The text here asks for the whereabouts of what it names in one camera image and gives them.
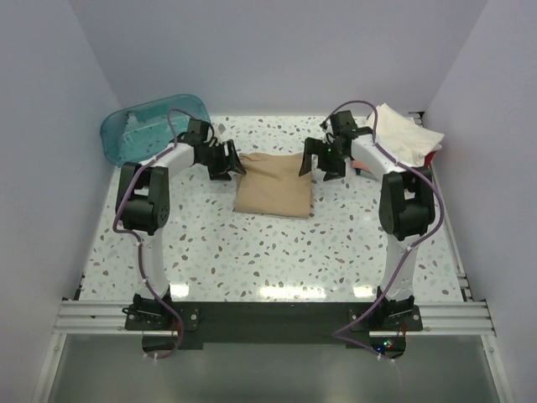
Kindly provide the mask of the beige t shirt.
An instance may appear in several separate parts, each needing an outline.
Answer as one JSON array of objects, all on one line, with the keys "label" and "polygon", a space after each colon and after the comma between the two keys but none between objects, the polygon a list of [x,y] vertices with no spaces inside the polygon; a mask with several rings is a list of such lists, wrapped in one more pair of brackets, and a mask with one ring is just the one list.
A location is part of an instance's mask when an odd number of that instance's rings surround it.
[{"label": "beige t shirt", "polygon": [[302,155],[242,154],[247,174],[237,178],[234,211],[307,218],[312,190],[310,173],[299,175]]}]

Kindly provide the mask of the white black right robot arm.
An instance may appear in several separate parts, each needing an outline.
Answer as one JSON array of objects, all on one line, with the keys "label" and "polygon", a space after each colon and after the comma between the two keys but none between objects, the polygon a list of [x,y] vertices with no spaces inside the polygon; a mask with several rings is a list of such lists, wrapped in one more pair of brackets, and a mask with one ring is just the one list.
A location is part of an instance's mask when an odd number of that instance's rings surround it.
[{"label": "white black right robot arm", "polygon": [[379,141],[378,110],[369,127],[357,125],[352,112],[334,111],[321,123],[324,139],[307,138],[299,170],[310,173],[316,164],[323,179],[342,178],[347,160],[361,160],[381,182],[378,218],[388,236],[384,276],[376,300],[336,335],[368,321],[383,325],[387,320],[403,320],[414,310],[414,269],[419,246],[437,232],[445,210],[433,183],[431,170],[412,167],[390,154]]}]

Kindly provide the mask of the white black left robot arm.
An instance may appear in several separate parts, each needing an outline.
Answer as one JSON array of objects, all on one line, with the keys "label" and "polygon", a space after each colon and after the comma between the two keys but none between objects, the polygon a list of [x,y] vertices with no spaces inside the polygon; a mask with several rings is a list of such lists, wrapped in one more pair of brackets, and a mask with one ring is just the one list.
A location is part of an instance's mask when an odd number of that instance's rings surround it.
[{"label": "white black left robot arm", "polygon": [[120,170],[112,230],[134,237],[141,282],[133,303],[123,309],[130,331],[184,329],[164,269],[169,180],[193,165],[205,166],[212,181],[229,181],[231,173],[246,173],[234,142],[221,141],[211,123],[191,118],[184,132],[170,129],[173,138],[163,150],[141,162],[127,162]]}]

